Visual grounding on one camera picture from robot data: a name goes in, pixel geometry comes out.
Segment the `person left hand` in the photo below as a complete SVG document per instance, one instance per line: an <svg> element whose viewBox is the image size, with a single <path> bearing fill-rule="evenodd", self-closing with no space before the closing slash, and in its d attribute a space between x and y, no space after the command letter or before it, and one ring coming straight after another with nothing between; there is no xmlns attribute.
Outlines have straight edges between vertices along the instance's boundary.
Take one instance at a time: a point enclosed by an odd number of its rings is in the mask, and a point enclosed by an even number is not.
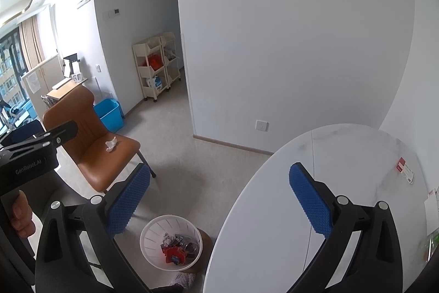
<svg viewBox="0 0 439 293"><path fill-rule="evenodd" d="M11 225L21 238L29 238L36 232L36 226L32 220L33 212L27 197L22 190L19 190L15 202L13 203L13 216Z"/></svg>

